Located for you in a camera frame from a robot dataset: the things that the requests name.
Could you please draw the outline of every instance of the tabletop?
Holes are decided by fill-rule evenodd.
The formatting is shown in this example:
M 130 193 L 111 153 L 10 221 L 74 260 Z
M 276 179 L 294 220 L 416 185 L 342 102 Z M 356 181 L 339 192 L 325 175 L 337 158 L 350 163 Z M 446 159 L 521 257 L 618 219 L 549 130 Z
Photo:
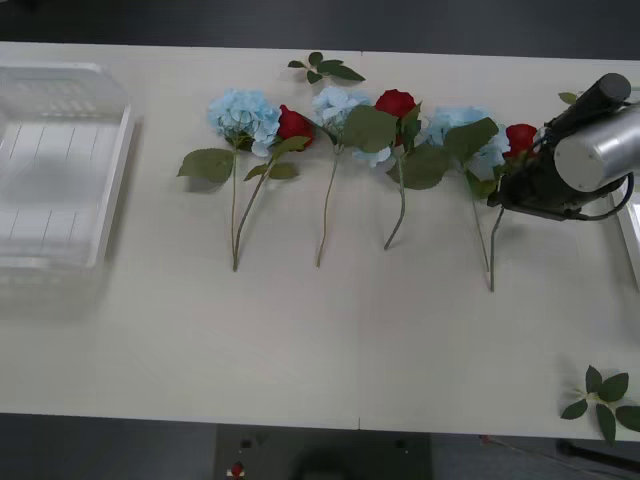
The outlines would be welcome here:
M 615 218 L 507 212 L 490 293 L 460 178 L 408 192 L 385 252 L 397 189 L 345 161 L 318 269 L 331 174 L 320 140 L 297 157 L 300 178 L 260 197 L 232 272 L 230 182 L 193 193 L 178 168 L 190 151 L 223 145 L 205 113 L 227 88 L 310 114 L 320 86 L 286 68 L 306 53 L 0 43 L 0 61 L 105 66 L 139 115 L 100 287 L 46 310 L 0 304 L 0 411 L 598 438 L 593 418 L 559 413 L 590 364 L 629 372 L 628 396 L 640 399 L 640 294 Z M 640 82 L 640 62 L 335 56 L 372 98 L 397 88 L 427 114 L 477 105 L 505 125 L 541 125 L 564 108 L 558 92 L 604 73 Z M 255 164 L 243 158 L 240 176 Z M 252 188 L 239 186 L 241 205 Z M 497 212 L 477 208 L 486 236 Z M 620 428 L 618 438 L 638 435 Z

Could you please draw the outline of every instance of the green leaf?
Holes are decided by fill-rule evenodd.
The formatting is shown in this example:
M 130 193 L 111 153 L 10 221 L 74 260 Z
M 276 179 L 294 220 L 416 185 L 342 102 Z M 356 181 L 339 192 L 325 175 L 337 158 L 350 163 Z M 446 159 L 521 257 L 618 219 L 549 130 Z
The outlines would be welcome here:
M 498 133 L 498 126 L 490 118 L 449 130 L 444 146 L 464 165 L 473 154 L 489 143 Z
M 311 70 L 307 71 L 307 80 L 309 80 L 309 83 L 311 85 L 313 85 L 316 82 L 319 82 L 320 80 L 322 80 L 322 75 L 317 74 L 316 72 L 312 72 Z
M 589 365 L 585 382 L 587 384 L 587 393 L 597 392 L 602 385 L 602 375 L 600 375 L 598 370 Z
M 474 198 L 485 199 L 491 195 L 498 186 L 497 180 L 478 180 L 478 178 L 469 171 L 465 172 L 465 175 Z
M 244 181 L 251 180 L 253 177 L 257 177 L 258 175 L 262 175 L 267 171 L 267 164 L 263 163 L 262 165 L 258 165 L 257 167 L 253 167 L 247 176 L 244 177 Z
M 178 176 L 206 178 L 212 183 L 224 183 L 231 175 L 232 168 L 233 152 L 207 148 L 184 157 Z
M 605 402 L 617 402 L 629 388 L 629 374 L 619 373 L 607 378 L 598 389 L 598 396 Z
M 640 407 L 618 407 L 616 418 L 629 430 L 640 432 Z
M 420 108 L 422 108 L 422 102 L 418 103 L 411 109 L 409 113 L 402 117 L 402 120 L 400 120 L 400 125 L 404 128 L 408 124 L 415 122 L 420 116 Z
M 342 65 L 344 62 L 342 60 L 325 60 L 318 64 L 318 73 L 331 73 L 329 70 L 337 67 L 338 65 Z
M 422 102 L 418 103 L 400 120 L 402 143 L 406 152 L 413 150 L 416 135 L 420 133 L 420 129 L 422 128 L 422 122 L 418 120 L 421 106 Z
M 376 153 L 396 138 L 397 117 L 368 105 L 354 108 L 344 124 L 343 143 L 366 153 Z
M 584 412 L 587 411 L 588 406 L 589 404 L 583 398 L 579 402 L 572 403 L 567 408 L 565 408 L 560 417 L 565 420 L 575 420 L 576 418 L 580 418 L 582 415 L 584 415 Z
M 291 137 L 287 138 L 284 142 L 276 146 L 275 150 L 271 154 L 274 160 L 277 160 L 287 152 L 293 152 L 294 150 L 304 150 L 304 144 L 309 141 L 309 137 Z
M 309 63 L 312 67 L 317 66 L 322 61 L 322 53 L 320 52 L 312 52 L 309 55 Z
M 238 144 L 238 150 L 242 150 L 243 152 L 250 152 L 251 151 L 251 146 L 253 145 L 253 138 L 251 138 L 248 134 L 245 134 L 244 132 L 242 132 L 240 135 L 242 136 L 242 140 Z M 235 146 L 233 138 L 224 137 L 224 139 L 232 147 Z
M 606 405 L 599 403 L 596 405 L 596 414 L 602 436 L 609 445 L 613 445 L 616 441 L 616 419 L 613 412 Z
M 562 100 L 567 105 L 573 105 L 574 103 L 576 103 L 576 100 L 578 100 L 578 96 L 575 93 L 562 92 L 559 93 L 558 96 L 560 97 L 560 100 Z
M 293 163 L 276 163 L 269 172 L 269 178 L 274 180 L 289 180 L 298 175 L 298 169 Z
M 444 148 L 423 143 L 407 155 L 402 164 L 404 186 L 412 190 L 435 187 L 449 170 L 449 166 L 449 154 Z M 397 163 L 387 175 L 394 182 L 400 183 Z
M 365 78 L 359 73 L 354 72 L 349 67 L 344 65 L 330 65 L 326 67 L 326 73 L 330 73 L 334 77 L 342 78 L 343 80 L 353 80 L 355 82 L 363 82 Z
M 309 122 L 311 125 L 313 125 L 314 127 L 322 130 L 329 137 L 329 140 L 331 140 L 331 143 L 333 143 L 334 145 L 338 144 L 338 137 L 336 137 L 333 133 L 331 133 L 331 131 L 328 128 L 325 128 L 322 125 L 318 125 L 316 122 L 309 119 L 308 117 L 305 117 L 304 115 L 300 115 L 300 116 L 304 118 L 307 122 Z

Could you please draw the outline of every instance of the metal cylinder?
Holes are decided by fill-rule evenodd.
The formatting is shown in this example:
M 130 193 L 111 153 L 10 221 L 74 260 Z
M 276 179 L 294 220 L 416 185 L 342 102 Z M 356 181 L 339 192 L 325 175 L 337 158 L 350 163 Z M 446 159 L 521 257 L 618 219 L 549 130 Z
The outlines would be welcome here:
M 640 169 L 640 108 L 627 108 L 564 138 L 554 160 L 560 177 L 580 192 Z

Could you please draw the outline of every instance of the plastic container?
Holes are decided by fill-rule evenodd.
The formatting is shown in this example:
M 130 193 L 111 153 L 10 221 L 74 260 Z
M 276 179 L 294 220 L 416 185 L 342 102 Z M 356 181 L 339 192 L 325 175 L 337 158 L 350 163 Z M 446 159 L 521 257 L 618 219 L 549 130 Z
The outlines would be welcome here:
M 99 66 L 0 63 L 1 269 L 101 263 L 132 130 Z

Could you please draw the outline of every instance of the flower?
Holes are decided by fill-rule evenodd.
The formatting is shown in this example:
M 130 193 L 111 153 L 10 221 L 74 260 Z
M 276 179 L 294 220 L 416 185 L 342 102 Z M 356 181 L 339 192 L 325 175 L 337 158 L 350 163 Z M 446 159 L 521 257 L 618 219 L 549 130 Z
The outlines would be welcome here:
M 429 119 L 427 141 L 433 145 L 444 145 L 449 130 L 477 122 L 489 117 L 489 113 L 476 107 L 438 107 Z M 504 164 L 502 154 L 509 151 L 509 139 L 505 126 L 498 125 L 498 133 L 484 145 L 467 164 L 467 168 L 480 181 L 495 180 L 493 168 Z
M 251 150 L 266 157 L 280 124 L 280 109 L 267 102 L 260 91 L 227 90 L 209 105 L 209 122 L 225 138 L 253 138 Z
M 366 153 L 360 149 L 353 151 L 353 158 L 357 160 L 363 160 L 369 164 L 371 168 L 375 168 L 379 163 L 384 162 L 391 156 L 391 148 L 385 147 L 376 153 Z
M 509 146 L 511 150 L 504 154 L 505 157 L 517 157 L 523 150 L 529 150 L 533 145 L 533 137 L 535 137 L 536 127 L 527 125 L 526 123 L 518 123 L 507 128 L 507 137 L 509 138 Z
M 280 128 L 278 136 L 283 140 L 291 137 L 309 137 L 309 141 L 304 144 L 307 148 L 313 142 L 313 126 L 298 112 L 289 110 L 286 106 L 280 105 L 282 114 L 280 115 Z
M 371 105 L 363 92 L 347 92 L 338 87 L 326 87 L 311 102 L 318 122 L 334 133 L 344 127 L 347 116 L 358 105 Z
M 376 102 L 376 110 L 387 112 L 394 117 L 402 118 L 416 106 L 416 102 L 407 92 L 399 92 L 396 89 L 387 90 Z

